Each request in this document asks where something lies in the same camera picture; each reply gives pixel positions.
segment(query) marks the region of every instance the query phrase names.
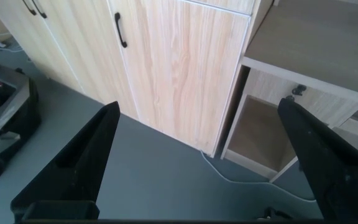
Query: open shelf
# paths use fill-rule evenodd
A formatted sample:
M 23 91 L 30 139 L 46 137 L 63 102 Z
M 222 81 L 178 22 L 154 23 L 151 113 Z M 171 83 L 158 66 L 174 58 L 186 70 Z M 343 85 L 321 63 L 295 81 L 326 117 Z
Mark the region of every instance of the open shelf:
M 269 179 L 294 157 L 277 107 L 247 95 L 224 157 Z
M 358 101 L 358 4 L 281 0 L 242 64 Z

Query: appliance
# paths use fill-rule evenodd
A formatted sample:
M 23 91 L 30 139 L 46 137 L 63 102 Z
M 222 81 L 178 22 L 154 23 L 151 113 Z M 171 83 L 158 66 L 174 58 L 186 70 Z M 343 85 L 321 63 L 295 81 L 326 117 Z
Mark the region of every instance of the appliance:
M 41 123 L 38 92 L 21 69 L 0 68 L 0 175 Z

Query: floor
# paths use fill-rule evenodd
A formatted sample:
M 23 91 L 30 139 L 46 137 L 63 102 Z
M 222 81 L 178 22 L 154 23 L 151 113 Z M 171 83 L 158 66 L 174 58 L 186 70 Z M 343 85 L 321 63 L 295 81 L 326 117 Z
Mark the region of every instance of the floor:
M 0 52 L 0 65 L 32 77 L 40 94 L 42 124 L 0 177 L 0 223 L 12 223 L 10 201 L 102 107 L 52 80 L 23 52 Z M 230 161 L 208 158 L 227 178 L 267 179 Z M 295 167 L 277 185 L 313 198 Z M 200 152 L 122 115 L 96 202 L 102 219 L 250 220 L 266 207 L 296 218 L 321 218 L 316 202 L 304 202 L 271 185 L 232 184 L 212 169 Z

